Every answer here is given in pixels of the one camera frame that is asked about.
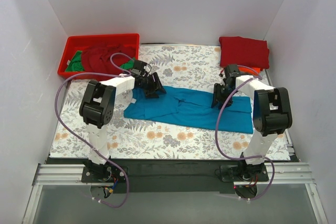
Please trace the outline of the floral patterned table mat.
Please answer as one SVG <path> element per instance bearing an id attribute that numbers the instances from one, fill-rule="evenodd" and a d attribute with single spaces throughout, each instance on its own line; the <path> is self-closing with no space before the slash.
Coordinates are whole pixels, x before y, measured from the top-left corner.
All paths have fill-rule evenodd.
<path id="1" fill-rule="evenodd" d="M 163 85 L 212 92 L 220 82 L 220 48 L 216 46 L 145 46 L 139 59 L 149 63 Z M 58 124 L 49 152 L 51 158 L 86 158 L 88 134 L 79 107 L 87 80 L 67 86 Z M 107 127 L 107 148 L 112 158 L 222 159 L 237 157 L 249 145 L 251 135 L 215 133 L 211 130 L 144 120 L 126 119 L 124 109 L 131 92 L 119 96 Z"/>

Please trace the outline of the folded orange t-shirt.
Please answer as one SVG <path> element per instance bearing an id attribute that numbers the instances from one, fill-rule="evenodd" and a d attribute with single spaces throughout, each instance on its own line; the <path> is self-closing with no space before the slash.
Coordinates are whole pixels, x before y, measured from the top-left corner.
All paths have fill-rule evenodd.
<path id="1" fill-rule="evenodd" d="M 245 72 L 248 73 L 250 75 L 258 75 L 261 72 L 260 68 L 252 68 L 252 67 L 246 67 L 246 66 L 238 66 L 238 69 L 240 72 Z"/>

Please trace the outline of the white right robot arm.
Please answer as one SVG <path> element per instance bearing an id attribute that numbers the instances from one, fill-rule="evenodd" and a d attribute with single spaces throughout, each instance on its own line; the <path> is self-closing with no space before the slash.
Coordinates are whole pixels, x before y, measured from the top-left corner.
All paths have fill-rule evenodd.
<path id="1" fill-rule="evenodd" d="M 292 126 L 292 113 L 289 93 L 286 88 L 275 88 L 261 82 L 260 75 L 248 75 L 239 71 L 237 64 L 227 65 L 220 73 L 223 83 L 214 85 L 212 107 L 220 108 L 215 125 L 215 143 L 218 151 L 225 157 L 239 161 L 247 167 L 259 166 L 268 158 L 269 148 L 278 135 Z M 218 128 L 222 114 L 233 96 L 238 91 L 243 92 L 253 100 L 253 125 L 255 131 L 248 147 L 241 157 L 226 155 L 218 142 Z"/>

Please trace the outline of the folded dark red t-shirt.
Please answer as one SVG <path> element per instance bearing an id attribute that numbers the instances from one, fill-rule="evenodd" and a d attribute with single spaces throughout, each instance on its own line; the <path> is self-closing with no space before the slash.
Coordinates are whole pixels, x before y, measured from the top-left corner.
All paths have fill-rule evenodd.
<path id="1" fill-rule="evenodd" d="M 218 41 L 221 47 L 221 67 L 237 64 L 260 69 L 269 68 L 270 50 L 266 41 L 239 36 L 219 37 Z"/>

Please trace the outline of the red plastic bin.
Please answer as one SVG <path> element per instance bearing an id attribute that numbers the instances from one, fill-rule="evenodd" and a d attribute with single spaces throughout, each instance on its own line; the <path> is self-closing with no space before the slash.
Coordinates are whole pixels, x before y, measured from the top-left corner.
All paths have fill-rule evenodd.
<path id="1" fill-rule="evenodd" d="M 111 34 L 111 35 L 90 35 L 90 36 L 71 36 L 68 38 L 65 45 L 64 53 L 58 68 L 58 75 L 67 79 L 77 73 L 83 75 L 78 76 L 77 79 L 96 79 L 98 81 L 108 80 L 108 77 L 95 76 L 93 72 L 65 72 L 67 68 L 67 61 L 71 60 L 76 51 L 83 51 L 89 47 L 96 46 L 98 44 L 106 44 L 108 46 L 123 45 L 131 46 L 136 49 L 136 57 L 138 59 L 139 54 L 139 34 Z M 124 64 L 132 58 L 123 53 L 115 53 L 110 57 L 111 63 L 117 68 L 119 65 Z"/>

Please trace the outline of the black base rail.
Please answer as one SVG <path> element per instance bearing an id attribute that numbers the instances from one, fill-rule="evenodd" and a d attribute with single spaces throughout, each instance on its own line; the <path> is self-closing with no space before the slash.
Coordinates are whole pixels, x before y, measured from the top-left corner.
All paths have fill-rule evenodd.
<path id="1" fill-rule="evenodd" d="M 257 185 L 271 179 L 266 164 L 249 168 L 242 162 L 183 159 L 117 159 L 116 165 L 97 165 L 85 158 L 47 158 L 48 165 L 79 165 L 80 182 L 109 184 L 115 193 L 206 192 L 253 197 Z"/>

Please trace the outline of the green t-shirt in bin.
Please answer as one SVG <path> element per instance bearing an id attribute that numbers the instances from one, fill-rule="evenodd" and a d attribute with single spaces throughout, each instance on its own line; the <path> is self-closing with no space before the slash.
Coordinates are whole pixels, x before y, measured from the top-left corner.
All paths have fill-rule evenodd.
<path id="1" fill-rule="evenodd" d="M 73 58 L 71 60 L 67 61 L 67 68 L 65 69 L 65 72 L 82 72 L 85 71 L 82 63 L 81 63 L 81 54 L 82 51 L 78 50 L 74 54 Z M 134 65 L 135 58 L 133 57 L 131 60 L 128 62 L 119 65 L 120 68 L 129 70 L 133 67 Z"/>

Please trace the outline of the teal blue t-shirt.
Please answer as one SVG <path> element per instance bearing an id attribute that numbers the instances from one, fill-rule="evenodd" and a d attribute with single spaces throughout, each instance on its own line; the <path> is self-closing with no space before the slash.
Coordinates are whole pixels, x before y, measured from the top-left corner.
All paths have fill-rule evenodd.
<path id="1" fill-rule="evenodd" d="M 219 109 L 211 108 L 209 92 L 165 86 L 166 93 L 147 99 L 141 89 L 133 90 L 134 103 L 124 110 L 124 117 L 179 126 L 215 130 Z M 250 98 L 233 97 L 233 104 L 224 109 L 218 129 L 226 132 L 253 133 Z"/>

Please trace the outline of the crumpled dark red t-shirt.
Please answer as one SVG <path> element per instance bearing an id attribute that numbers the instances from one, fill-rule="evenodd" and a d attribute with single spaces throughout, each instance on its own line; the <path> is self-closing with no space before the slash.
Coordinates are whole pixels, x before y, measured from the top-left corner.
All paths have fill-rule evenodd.
<path id="1" fill-rule="evenodd" d="M 118 52 L 131 58 L 136 57 L 136 49 L 131 46 L 98 44 L 82 51 L 81 64 L 85 72 L 120 74 L 121 70 L 110 61 L 111 55 Z"/>

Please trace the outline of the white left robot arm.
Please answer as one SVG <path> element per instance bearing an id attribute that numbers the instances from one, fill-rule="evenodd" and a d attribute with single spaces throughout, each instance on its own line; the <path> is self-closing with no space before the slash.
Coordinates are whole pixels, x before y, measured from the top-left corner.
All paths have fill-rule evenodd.
<path id="1" fill-rule="evenodd" d="M 113 116 L 115 99 L 118 95 L 139 88 L 146 98 L 158 98 L 165 93 L 156 72 L 150 73 L 148 64 L 136 60 L 125 73 L 111 75 L 106 81 L 90 81 L 80 105 L 79 114 L 87 127 L 89 144 L 92 146 L 89 161 L 104 165 L 110 154 L 107 147 L 107 124 Z"/>

